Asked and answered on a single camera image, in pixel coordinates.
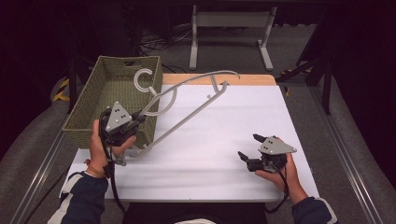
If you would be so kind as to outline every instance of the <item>person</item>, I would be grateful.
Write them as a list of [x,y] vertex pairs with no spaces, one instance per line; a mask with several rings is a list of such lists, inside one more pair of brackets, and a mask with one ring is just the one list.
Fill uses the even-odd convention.
[[[129,148],[135,136],[128,138],[120,147],[113,147],[113,153],[120,155]],[[99,137],[99,120],[92,125],[90,142],[91,159],[87,160],[86,171],[69,176],[62,190],[61,205],[49,219],[49,224],[55,223],[100,223],[101,215],[105,211],[105,193],[108,181],[104,168],[107,165],[106,154],[103,151]],[[308,197],[302,188],[297,175],[297,169],[291,154],[287,154],[286,179],[290,189],[290,200],[293,204],[292,215],[295,223],[338,223],[330,206],[323,199]],[[280,190],[284,189],[284,182],[280,175],[265,171],[256,171],[256,175],[273,182]],[[192,220],[177,221],[176,224],[215,224],[214,218],[194,218]]]

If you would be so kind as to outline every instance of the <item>sleeve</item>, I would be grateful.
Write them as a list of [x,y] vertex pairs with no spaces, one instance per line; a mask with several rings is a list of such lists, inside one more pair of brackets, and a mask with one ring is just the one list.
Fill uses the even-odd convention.
[[107,188],[106,178],[95,178],[85,172],[70,175],[62,190],[61,206],[48,223],[100,223]]
[[294,223],[339,223],[330,205],[321,198],[309,197],[291,208]]

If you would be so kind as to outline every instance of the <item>table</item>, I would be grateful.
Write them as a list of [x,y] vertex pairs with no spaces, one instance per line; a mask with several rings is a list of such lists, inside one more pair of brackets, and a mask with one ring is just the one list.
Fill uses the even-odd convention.
[[[192,75],[164,74],[163,90]],[[219,99],[138,158],[116,166],[120,199],[126,202],[248,202],[279,201],[283,194],[249,172],[237,151],[259,158],[261,143],[253,134],[276,135],[297,148],[293,154],[302,186],[308,195],[318,190],[293,127],[282,93],[271,76],[241,75]],[[179,122],[213,94],[213,87],[184,85],[174,106],[157,119],[155,137]],[[167,105],[163,97],[160,109]],[[86,169],[89,150],[79,149],[69,175]],[[111,188],[106,198],[113,198]]]

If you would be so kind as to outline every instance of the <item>green woven basket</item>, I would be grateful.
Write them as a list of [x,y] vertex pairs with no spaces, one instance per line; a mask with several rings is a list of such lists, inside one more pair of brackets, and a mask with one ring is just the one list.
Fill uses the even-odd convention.
[[[163,70],[160,57],[114,58],[100,56],[84,86],[76,105],[64,125],[64,132],[72,138],[79,148],[89,148],[92,135],[92,123],[100,114],[116,101],[130,113],[143,109],[151,100],[148,92],[141,92],[134,86],[134,74],[141,68],[152,71],[152,75],[142,74],[139,85],[143,88],[152,86],[161,92]],[[157,102],[151,112],[158,111]],[[134,143],[143,147],[152,143],[156,117],[147,117],[139,126]]]

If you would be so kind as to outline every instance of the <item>person's right hand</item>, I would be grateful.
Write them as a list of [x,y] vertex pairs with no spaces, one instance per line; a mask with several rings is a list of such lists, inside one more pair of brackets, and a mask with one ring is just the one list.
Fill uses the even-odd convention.
[[[291,153],[287,153],[286,158],[288,161],[286,162],[286,166],[281,170],[281,172],[283,176],[286,177],[286,181],[288,182],[290,200],[292,204],[297,204],[300,200],[308,196],[306,195],[303,187],[300,184],[300,180],[297,174],[297,168],[294,163],[293,157],[291,156]],[[275,186],[278,189],[280,189],[282,192],[285,190],[285,184],[283,182],[283,179],[282,177],[280,177],[278,173],[272,174],[264,170],[257,170],[255,174],[266,180],[273,182]]]

